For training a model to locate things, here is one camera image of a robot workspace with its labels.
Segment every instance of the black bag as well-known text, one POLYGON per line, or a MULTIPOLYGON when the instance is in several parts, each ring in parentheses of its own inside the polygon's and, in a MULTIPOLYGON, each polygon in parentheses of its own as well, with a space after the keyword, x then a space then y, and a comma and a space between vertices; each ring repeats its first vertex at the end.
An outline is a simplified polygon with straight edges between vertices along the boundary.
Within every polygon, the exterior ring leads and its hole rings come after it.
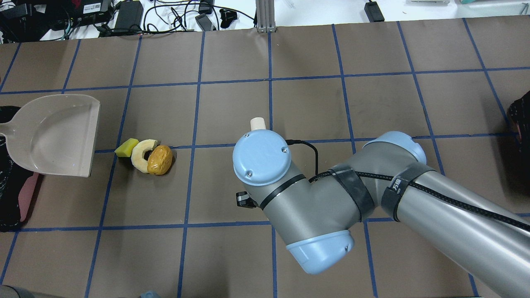
MULTIPOLYGON (((19 107, 0 107, 0 123, 9 122, 19 107)), ((0 137, 0 232, 16 230, 22 225, 19 193, 33 172, 13 162, 7 153, 5 137, 0 137)))
POLYGON ((530 91, 514 101, 508 109, 510 118, 517 125, 523 169, 530 179, 530 91))

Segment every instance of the white dustpan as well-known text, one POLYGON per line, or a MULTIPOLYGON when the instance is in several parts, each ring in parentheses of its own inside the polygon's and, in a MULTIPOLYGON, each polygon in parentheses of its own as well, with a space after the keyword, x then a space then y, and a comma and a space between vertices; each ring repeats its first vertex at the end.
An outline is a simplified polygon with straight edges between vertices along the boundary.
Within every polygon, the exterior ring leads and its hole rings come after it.
POLYGON ((0 124, 7 152, 33 172, 88 177, 100 103, 79 94, 48 95, 28 102, 0 124))

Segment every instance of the blue tape grid line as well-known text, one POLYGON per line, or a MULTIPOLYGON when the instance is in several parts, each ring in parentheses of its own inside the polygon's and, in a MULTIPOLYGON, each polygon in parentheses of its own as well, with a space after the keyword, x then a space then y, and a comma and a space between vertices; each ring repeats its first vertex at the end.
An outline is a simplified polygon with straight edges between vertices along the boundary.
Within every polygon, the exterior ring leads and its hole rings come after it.
POLYGON ((7 77, 9 76, 9 72, 11 71, 11 68, 13 67, 13 64, 15 63, 16 56, 20 50, 20 45, 22 45, 22 43, 19 43, 19 45, 16 46, 15 53, 13 54, 13 58, 11 59, 11 62, 9 63, 9 67, 7 68, 7 71, 5 72, 5 76, 3 78, 0 78, 2 80, 2 84, 0 84, 0 92, 4 88, 5 81, 7 80, 7 77))
POLYGON ((427 112, 427 107, 425 106, 425 102, 423 100, 423 95, 421 93, 420 84, 418 83, 418 77, 416 76, 416 72, 414 70, 414 64, 412 63, 412 58, 410 57, 409 48, 407 47, 407 42, 405 41, 405 35, 403 34, 403 30, 401 29, 401 23, 396 22, 396 24, 397 24, 397 29, 399 30, 399 34, 401 36, 401 41, 403 42, 403 47, 405 48, 405 54, 407 55, 407 60, 409 61, 410 71, 412 72, 412 78, 414 79, 416 90, 418 91, 418 97, 420 98, 421 107, 423 108, 423 114, 425 116, 425 121, 427 122, 427 127, 429 129, 429 135, 432 140, 432 145, 434 147, 434 152, 436 155, 436 159, 438 161, 438 166, 440 167, 440 173, 442 175, 445 175, 444 166, 441 163, 440 152, 438 151, 438 145, 436 144, 436 139, 434 138, 434 132, 432 131, 432 125, 429 119, 429 113, 427 112))
POLYGON ((344 107, 346 109, 346 120, 348 122, 348 130, 350 132, 351 151, 353 152, 353 154, 355 154, 356 150, 355 150, 354 130, 351 126, 350 105, 348 104, 348 93, 346 92, 346 80, 344 79, 344 68, 342 67, 342 57, 340 56, 339 40, 337 39, 337 31, 335 30, 335 24, 331 25, 331 30, 333 31, 333 39, 335 40, 335 49, 337 50, 337 59, 339 61, 340 80, 342 83, 342 96, 344 97, 344 107))
POLYGON ((365 241, 366 241, 366 251, 368 253, 368 266, 370 267, 370 279, 372 280, 372 291, 374 297, 378 298, 377 295, 377 284, 375 281, 375 271, 374 271, 374 261, 372 258, 372 245, 370 244, 370 233, 368 232, 368 222, 363 222, 364 232, 365 232, 365 241))
POLYGON ((77 53, 79 52, 79 46, 81 45, 81 40, 77 41, 77 46, 75 47, 74 56, 72 57, 72 63, 70 63, 70 68, 68 69, 68 74, 66 74, 66 80, 65 84, 63 85, 63 89, 61 90, 61 94, 65 94, 66 86, 68 85, 68 80, 70 79, 70 74, 72 74, 72 69, 74 68, 75 58, 77 57, 77 53))
POLYGON ((190 158, 190 170, 188 176, 188 192, 186 194, 186 209, 184 214, 184 227, 182 231, 182 248, 180 252, 180 267, 179 267, 179 280, 177 286, 177 298, 182 296, 182 281, 184 275, 184 260, 186 256, 186 240, 188 237, 188 221, 190 216, 190 201, 191 201, 191 184, 193 178, 193 163, 195 161, 195 144, 197 141, 197 122, 199 119, 199 98, 200 98, 200 86, 202 76, 202 59, 204 56, 204 41, 206 34, 202 33, 202 41, 200 46, 200 59, 199 59, 199 75, 197 78, 197 98, 195 101, 195 119, 193 121, 193 139, 191 144, 191 158, 190 158))
MULTIPOLYGON (((269 61, 269 129, 273 128, 273 102, 272 102, 272 35, 267 32, 267 53, 269 61)), ((276 259, 276 230, 271 226, 271 253, 272 253, 272 297, 278 298, 278 271, 276 259)))
MULTIPOLYGON (((420 71, 416 74, 444 74, 444 73, 468 73, 468 72, 495 72, 495 71, 520 71, 530 70, 528 67, 503 67, 503 68, 486 68, 486 69, 457 69, 446 71, 420 71)), ((366 73, 366 74, 344 74, 344 77, 363 77, 363 76, 388 76, 388 75, 412 75, 412 72, 394 72, 394 73, 366 73)), ((342 78, 341 75, 324 75, 324 76, 299 76, 299 77, 271 77, 258 78, 251 80, 228 80, 228 81, 207 81, 200 82, 201 85, 206 84, 231 84, 231 83, 245 83, 245 82, 263 82, 263 81, 295 81, 295 80, 318 80, 323 78, 342 78)), ((131 88, 147 88, 147 87, 164 87, 164 86, 181 86, 181 85, 197 85, 198 82, 181 82, 181 83, 163 83, 163 84, 142 84, 132 85, 131 88)), ((72 91, 90 91, 90 90, 109 90, 109 89, 127 89, 128 85, 121 86, 101 86, 101 87, 85 87, 85 88, 65 88, 65 92, 72 91)), ((61 92, 63 89, 42 89, 42 90, 24 90, 24 91, 0 91, 3 94, 28 94, 28 93, 49 93, 61 92)))
MULTIPOLYGON (((473 134, 473 135, 434 135, 435 139, 439 138, 473 138, 473 137, 506 137, 506 136, 515 136, 515 133, 495 133, 495 134, 473 134)), ((412 137, 413 139, 431 139, 431 136, 415 136, 412 137)), ((375 137, 370 138, 354 138, 354 142, 368 142, 375 140, 375 137)), ((341 138, 341 139, 309 139, 305 140, 306 142, 312 143, 312 144, 318 144, 318 143, 346 143, 351 142, 351 139, 348 138, 341 138)), ((207 144, 207 145, 195 145, 195 149, 197 148, 223 148, 223 147, 234 147, 235 143, 228 143, 228 144, 207 144)), ((191 149, 191 145, 181 145, 181 146, 169 146, 171 149, 191 149)), ((114 152, 114 149, 101 149, 96 150, 95 153, 112 153, 114 152)))
POLYGON ((19 233, 15 232, 13 235, 13 240, 11 241, 11 246, 9 247, 9 253, 7 254, 7 258, 5 259, 4 269, 2 269, 2 275, 0 276, 0 285, 4 283, 4 277, 5 273, 7 271, 7 267, 9 266, 9 261, 11 260, 11 255, 13 254, 13 250, 15 249, 15 243, 16 239, 18 238, 19 233))
POLYGON ((476 289, 475 278, 473 277, 473 275, 471 275, 471 273, 468 273, 467 275, 469 277, 469 282, 471 284, 471 290, 473 291, 473 296, 478 297, 479 291, 476 289))
MULTIPOLYGON (((16 47, 15 53, 13 54, 13 58, 11 59, 11 62, 9 63, 9 67, 7 68, 7 71, 5 72, 5 76, 2 78, 2 84, 0 84, 0 91, 4 87, 5 81, 7 80, 7 77, 9 76, 9 72, 11 71, 11 67, 13 67, 13 63, 15 63, 15 59, 17 54, 20 50, 20 45, 16 47)), ((4 277, 5 273, 7 272, 7 267, 9 266, 9 261, 11 260, 11 255, 13 254, 13 249, 15 248, 16 239, 19 236, 18 232, 15 232, 15 235, 13 236, 13 240, 11 241, 11 246, 9 248, 9 253, 7 254, 7 258, 4 263, 4 268, 2 269, 2 275, 0 275, 0 285, 4 283, 4 277)))
POLYGON ((480 52, 478 47, 476 46, 475 40, 473 39, 473 35, 471 34, 471 31, 469 30, 469 26, 467 24, 466 19, 462 19, 462 22, 464 22, 465 29, 467 31, 467 35, 469 35, 469 39, 471 40, 471 44, 473 45, 473 48, 475 49, 475 53, 477 58, 479 59, 480 65, 482 66, 482 71, 484 71, 484 75, 486 76, 486 79, 488 80, 488 84, 490 85, 491 92, 493 93, 493 97, 495 97, 495 101, 497 102, 497 105, 499 106, 500 112, 502 113, 502 116, 504 117, 504 121, 506 122, 506 126, 508 129, 510 129, 510 121, 508 120, 508 116, 506 115, 506 112, 504 111, 504 108, 502 107, 502 103, 500 102, 499 96, 497 95, 497 91, 495 91, 495 87, 493 87, 493 83, 491 82, 490 75, 488 74, 488 70, 486 69, 486 65, 484 64, 484 61, 482 60, 482 57, 480 56, 480 52))
MULTIPOLYGON (((530 217, 530 213, 516 213, 520 217, 530 217)), ((390 217, 371 217, 365 220, 368 223, 376 222, 393 222, 390 217)), ((269 221, 244 221, 244 222, 218 222, 218 223, 188 223, 188 228, 200 227, 221 227, 221 226, 249 226, 249 225, 270 225, 269 221)), ((156 230, 156 229, 179 229, 183 228, 184 224, 152 224, 152 225, 112 225, 112 226, 72 226, 72 227, 23 227, 17 232, 75 232, 75 231, 103 231, 110 230, 156 230)))
MULTIPOLYGON (((131 87, 133 85, 133 79, 134 79, 134 74, 135 74, 135 71, 136 71, 136 65, 138 63, 138 55, 140 54, 141 45, 142 45, 142 37, 140 36, 138 38, 138 45, 137 45, 137 48, 136 48, 136 56, 135 56, 135 59, 134 59, 134 63, 132 65, 132 73, 131 73, 131 77, 130 77, 130 80, 129 80, 129 88, 127 90, 127 97, 125 99, 125 104, 123 105, 123 113, 122 113, 122 116, 121 116, 120 128, 119 128, 118 137, 117 137, 117 140, 116 140, 116 147, 119 146, 119 144, 120 144, 121 133, 123 131, 123 124, 125 123, 125 116, 127 114, 127 106, 129 104, 129 97, 130 97, 130 93, 131 93, 131 87)), ((94 267, 95 267, 95 263, 96 263, 96 258, 98 257, 99 243, 101 241, 101 233, 103 231, 103 223, 105 221, 105 213, 107 211, 107 203, 109 201, 110 188, 112 186, 112 177, 114 176, 114 170, 116 169, 117 160, 118 160, 118 158, 116 156, 114 156, 113 159, 112 159, 112 167, 110 169, 109 182, 107 183, 107 190, 105 192, 105 200, 103 202, 103 208, 101 210, 101 217, 100 217, 100 222, 99 222, 99 227, 98 227, 98 235, 96 236, 96 243, 94 245, 94 252, 92 254, 92 262, 90 264, 89 277, 88 277, 88 280, 86 282, 85 298, 88 298, 88 296, 90 294, 90 286, 92 284, 92 276, 94 274, 94 267)))

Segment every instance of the black strap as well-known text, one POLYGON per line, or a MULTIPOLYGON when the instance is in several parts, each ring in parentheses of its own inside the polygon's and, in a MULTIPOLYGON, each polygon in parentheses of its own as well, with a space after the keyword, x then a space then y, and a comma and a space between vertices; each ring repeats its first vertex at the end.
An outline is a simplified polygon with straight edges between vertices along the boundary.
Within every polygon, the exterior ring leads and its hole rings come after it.
POLYGON ((272 199, 276 198, 282 191, 286 190, 289 186, 297 183, 298 181, 305 179, 305 176, 303 174, 296 175, 292 177, 291 179, 285 181, 280 186, 278 186, 273 192, 271 192, 260 204, 261 210, 265 209, 265 207, 272 201, 272 199))
POLYGON ((412 163, 403 172, 394 176, 390 186, 385 189, 381 207, 395 221, 399 222, 398 205, 409 183, 429 171, 434 171, 434 169, 419 162, 412 163))
POLYGON ((374 200, 357 173, 347 164, 339 163, 329 169, 331 175, 350 195, 360 212, 362 222, 374 210, 374 200))

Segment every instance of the table surface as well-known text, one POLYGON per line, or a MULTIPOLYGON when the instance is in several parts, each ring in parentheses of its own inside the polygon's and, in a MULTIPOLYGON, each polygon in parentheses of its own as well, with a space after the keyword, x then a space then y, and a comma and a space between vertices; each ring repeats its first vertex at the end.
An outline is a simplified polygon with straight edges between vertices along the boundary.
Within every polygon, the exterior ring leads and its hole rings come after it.
MULTIPOLYGON (((101 102, 92 175, 43 178, 31 218, 0 234, 0 283, 64 297, 498 297, 376 210, 356 245, 305 274, 259 209, 238 208, 234 143, 253 117, 320 151, 321 169, 389 130, 428 164, 530 216, 506 109, 530 82, 530 17, 279 27, 0 45, 0 104, 101 102), (113 150, 158 139, 168 174, 113 150)), ((292 146, 307 176, 313 152, 292 146)))

